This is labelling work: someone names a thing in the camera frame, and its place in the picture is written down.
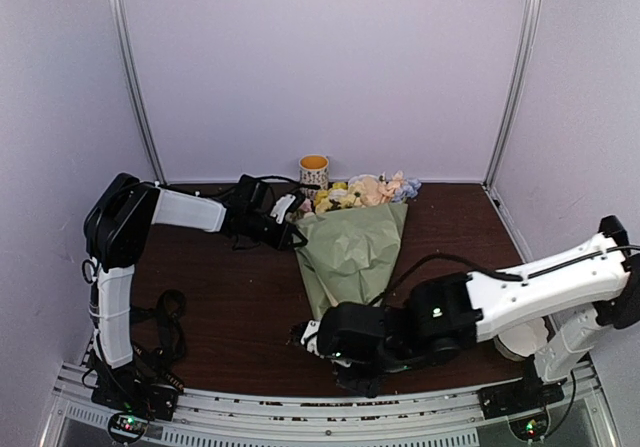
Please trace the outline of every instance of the flower bouquet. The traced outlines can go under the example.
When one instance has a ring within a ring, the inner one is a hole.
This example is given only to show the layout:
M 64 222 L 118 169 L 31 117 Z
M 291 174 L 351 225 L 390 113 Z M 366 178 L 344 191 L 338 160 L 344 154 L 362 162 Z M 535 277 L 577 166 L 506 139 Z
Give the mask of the flower bouquet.
M 386 288 L 400 251 L 406 200 L 419 188 L 402 172 L 389 180 L 361 175 L 303 204 L 297 226 L 309 242 L 296 254 L 316 319 L 340 302 L 367 303 Z

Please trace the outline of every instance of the white wall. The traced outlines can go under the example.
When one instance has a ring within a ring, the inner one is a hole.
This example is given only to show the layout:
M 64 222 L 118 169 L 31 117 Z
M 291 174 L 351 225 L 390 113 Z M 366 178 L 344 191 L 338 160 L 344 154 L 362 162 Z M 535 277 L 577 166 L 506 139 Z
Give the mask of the white wall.
M 168 179 L 397 168 L 479 181 L 524 0 L 125 0 Z
M 640 0 L 543 0 L 497 190 L 533 257 L 617 214 L 640 243 Z M 594 352 L 624 445 L 636 447 L 640 326 Z
M 84 216 L 119 171 L 151 171 L 108 0 L 0 5 L 0 444 L 22 447 L 89 339 Z

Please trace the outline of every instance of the patterned mug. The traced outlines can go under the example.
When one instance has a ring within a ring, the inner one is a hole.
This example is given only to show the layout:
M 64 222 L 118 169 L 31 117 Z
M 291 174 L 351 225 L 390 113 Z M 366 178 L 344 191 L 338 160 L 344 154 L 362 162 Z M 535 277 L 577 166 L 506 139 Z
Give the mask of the patterned mug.
M 320 189 L 329 188 L 329 159 L 323 155 L 307 155 L 300 159 L 300 183 L 317 185 Z M 311 201 L 316 198 L 317 190 L 300 189 Z

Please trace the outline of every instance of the metal corner post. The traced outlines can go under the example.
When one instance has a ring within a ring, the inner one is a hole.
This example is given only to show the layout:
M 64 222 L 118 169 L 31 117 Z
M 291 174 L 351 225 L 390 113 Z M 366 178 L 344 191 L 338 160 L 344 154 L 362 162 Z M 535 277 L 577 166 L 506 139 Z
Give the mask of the metal corner post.
M 526 0 L 525 2 L 522 30 L 520 32 L 520 44 L 518 45 L 518 51 L 516 53 L 516 62 L 513 68 L 511 85 L 509 86 L 509 94 L 507 95 L 500 131 L 484 181 L 485 188 L 489 191 L 491 191 L 496 181 L 498 169 L 500 168 L 509 134 L 511 133 L 516 117 L 518 102 L 522 95 L 524 77 L 538 27 L 541 3 L 542 0 Z
M 129 87 L 129 97 L 131 99 L 131 105 L 136 117 L 136 122 L 140 130 L 144 149 L 147 153 L 151 168 L 153 169 L 156 180 L 166 183 L 162 165 L 160 164 L 160 158 L 153 142 L 153 136 L 151 135 L 151 129 L 149 127 L 149 119 L 142 100 L 142 92 L 140 91 L 140 83 L 138 81 L 138 74 L 136 72 L 135 62 L 133 60 L 133 51 L 131 49 L 131 41 L 129 39 L 129 29 L 127 27 L 127 17 L 124 9 L 124 0 L 109 0 L 111 4 L 111 11 L 113 13 L 113 19 L 116 24 L 116 31 L 118 32 L 118 39 L 120 41 L 120 52 L 122 54 L 122 62 L 124 64 L 124 70 L 127 79 L 127 86 Z

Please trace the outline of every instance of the robotic arm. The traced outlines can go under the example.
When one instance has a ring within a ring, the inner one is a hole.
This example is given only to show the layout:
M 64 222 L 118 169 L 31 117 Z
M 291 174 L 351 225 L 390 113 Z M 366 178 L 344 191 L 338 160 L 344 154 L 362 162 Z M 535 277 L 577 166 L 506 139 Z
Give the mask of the robotic arm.
M 269 188 L 261 179 L 243 175 L 225 195 L 210 199 L 141 182 L 128 174 L 113 180 L 84 223 L 90 256 L 86 265 L 92 266 L 84 274 L 91 283 L 93 360 L 99 374 L 94 402 L 140 416 L 149 417 L 148 410 L 152 410 L 153 417 L 171 418 L 174 391 L 145 384 L 135 365 L 130 336 L 131 282 L 149 230 L 154 224 L 166 224 L 243 235 L 278 250 L 305 245 L 304 236 L 285 220 L 304 196 L 297 191 L 287 194 L 266 214 L 260 208 Z M 164 374 L 169 384 L 181 390 L 175 376 Z M 132 404 L 143 408 L 125 409 Z
M 292 340 L 331 360 L 340 386 L 375 397 L 387 374 L 445 364 L 518 324 L 584 306 L 527 360 L 524 379 L 481 392 L 487 418 L 557 402 L 559 384 L 606 332 L 640 320 L 640 254 L 630 254 L 638 247 L 613 216 L 599 230 L 536 262 L 421 282 L 402 308 L 384 305 L 390 289 L 369 305 L 341 303 L 294 327 Z

